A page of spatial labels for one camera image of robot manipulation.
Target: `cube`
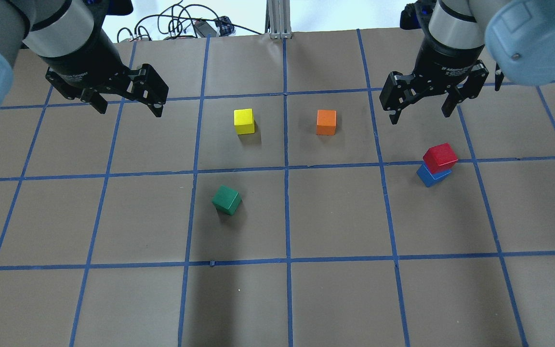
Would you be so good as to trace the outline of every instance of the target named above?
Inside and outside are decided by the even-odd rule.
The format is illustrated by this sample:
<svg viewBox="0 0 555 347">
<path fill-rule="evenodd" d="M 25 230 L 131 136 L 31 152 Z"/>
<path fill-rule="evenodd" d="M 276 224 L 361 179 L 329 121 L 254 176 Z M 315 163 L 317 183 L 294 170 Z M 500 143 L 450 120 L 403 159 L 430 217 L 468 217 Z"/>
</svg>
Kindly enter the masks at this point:
<svg viewBox="0 0 555 347">
<path fill-rule="evenodd" d="M 234 215 L 238 205 L 241 203 L 241 196 L 235 189 L 220 186 L 211 202 L 218 211 L 222 211 L 227 215 Z"/>
<path fill-rule="evenodd" d="M 318 110 L 317 135 L 335 135 L 337 127 L 337 111 Z"/>
<path fill-rule="evenodd" d="M 423 156 L 423 161 L 427 165 L 429 172 L 437 174 L 451 169 L 458 162 L 458 156 L 453 152 L 451 145 L 443 143 L 428 149 Z"/>
<path fill-rule="evenodd" d="M 253 134 L 256 131 L 254 127 L 254 114 L 251 108 L 235 110 L 234 114 L 235 130 L 237 134 Z"/>
<path fill-rule="evenodd" d="M 423 184 L 425 184 L 426 187 L 431 187 L 441 180 L 444 180 L 445 178 L 447 178 L 447 176 L 449 176 L 450 173 L 451 170 L 431 173 L 427 165 L 425 164 L 421 165 L 421 167 L 419 167 L 419 169 L 417 170 L 417 175 L 419 175 L 419 178 L 423 181 Z"/>
</svg>

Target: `red cube on blue cube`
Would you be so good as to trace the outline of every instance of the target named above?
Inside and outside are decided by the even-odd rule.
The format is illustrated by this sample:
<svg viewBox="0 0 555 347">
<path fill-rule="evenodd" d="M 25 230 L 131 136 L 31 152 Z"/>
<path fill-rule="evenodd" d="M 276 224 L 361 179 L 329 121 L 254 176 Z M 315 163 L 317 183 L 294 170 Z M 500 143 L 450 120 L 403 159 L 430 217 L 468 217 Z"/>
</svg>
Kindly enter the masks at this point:
<svg viewBox="0 0 555 347">
<path fill-rule="evenodd" d="M 451 145 L 443 143 L 428 149 L 423 161 L 417 175 L 426 187 L 431 187 L 449 176 L 451 167 L 458 162 L 458 156 L 453 152 Z"/>
</svg>

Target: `yellow cube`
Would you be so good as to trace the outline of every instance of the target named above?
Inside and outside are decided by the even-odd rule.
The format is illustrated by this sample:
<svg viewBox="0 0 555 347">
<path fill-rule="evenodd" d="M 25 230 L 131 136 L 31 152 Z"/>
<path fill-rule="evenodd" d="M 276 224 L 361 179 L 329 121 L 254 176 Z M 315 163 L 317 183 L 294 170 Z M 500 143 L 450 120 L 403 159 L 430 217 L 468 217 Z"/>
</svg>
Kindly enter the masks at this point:
<svg viewBox="0 0 555 347">
<path fill-rule="evenodd" d="M 235 110 L 235 130 L 239 135 L 253 134 L 256 131 L 254 114 L 251 112 L 251 108 Z"/>
</svg>

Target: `red cube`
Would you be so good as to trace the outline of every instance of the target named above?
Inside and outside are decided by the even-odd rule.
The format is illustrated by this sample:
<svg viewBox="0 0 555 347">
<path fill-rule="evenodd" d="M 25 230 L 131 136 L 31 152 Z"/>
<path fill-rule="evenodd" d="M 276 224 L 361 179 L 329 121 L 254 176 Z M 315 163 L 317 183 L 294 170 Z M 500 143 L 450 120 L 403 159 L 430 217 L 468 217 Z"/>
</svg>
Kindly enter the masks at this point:
<svg viewBox="0 0 555 347">
<path fill-rule="evenodd" d="M 432 174 L 437 174 L 451 169 L 458 162 L 458 156 L 453 152 L 451 145 L 443 143 L 428 149 L 423 156 L 423 161 Z"/>
</svg>

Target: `blue cube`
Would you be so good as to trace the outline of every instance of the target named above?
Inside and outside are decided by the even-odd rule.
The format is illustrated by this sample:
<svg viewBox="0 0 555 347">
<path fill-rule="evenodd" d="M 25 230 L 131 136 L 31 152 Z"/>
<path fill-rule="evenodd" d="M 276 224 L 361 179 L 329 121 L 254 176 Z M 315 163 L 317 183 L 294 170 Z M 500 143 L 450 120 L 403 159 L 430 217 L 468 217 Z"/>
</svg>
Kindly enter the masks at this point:
<svg viewBox="0 0 555 347">
<path fill-rule="evenodd" d="M 421 167 L 417 170 L 417 175 L 419 175 L 419 178 L 423 181 L 423 184 L 425 184 L 426 187 L 431 187 L 441 180 L 444 180 L 450 173 L 451 170 L 431 173 L 425 164 L 421 165 Z"/>
</svg>

